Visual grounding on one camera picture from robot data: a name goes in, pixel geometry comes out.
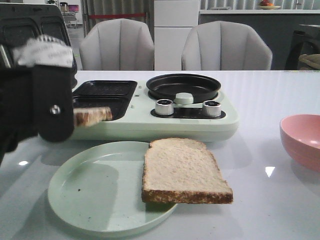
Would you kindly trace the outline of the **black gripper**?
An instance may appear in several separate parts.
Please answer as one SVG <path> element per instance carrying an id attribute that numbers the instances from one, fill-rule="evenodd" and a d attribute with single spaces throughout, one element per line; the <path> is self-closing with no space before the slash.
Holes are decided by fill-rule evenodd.
<path id="1" fill-rule="evenodd" d="M 72 88 L 43 82 L 48 65 L 35 65 L 30 76 L 0 84 L 0 156 L 19 142 L 40 136 L 48 142 L 67 140 L 74 131 Z"/>

